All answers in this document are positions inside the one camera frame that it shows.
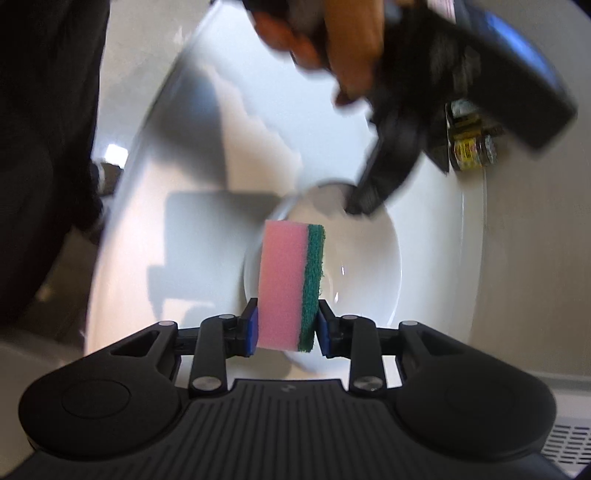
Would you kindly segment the person's left hand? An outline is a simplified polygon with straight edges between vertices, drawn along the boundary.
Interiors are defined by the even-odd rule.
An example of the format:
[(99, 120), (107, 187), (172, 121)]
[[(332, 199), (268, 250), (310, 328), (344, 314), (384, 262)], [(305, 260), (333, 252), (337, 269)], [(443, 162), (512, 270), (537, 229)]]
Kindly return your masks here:
[(252, 12), (252, 24), (270, 49), (290, 54), (307, 71), (328, 70), (338, 82), (335, 104), (345, 106), (372, 89), (384, 52), (383, 1), (325, 1), (324, 32), (314, 37), (263, 11)]

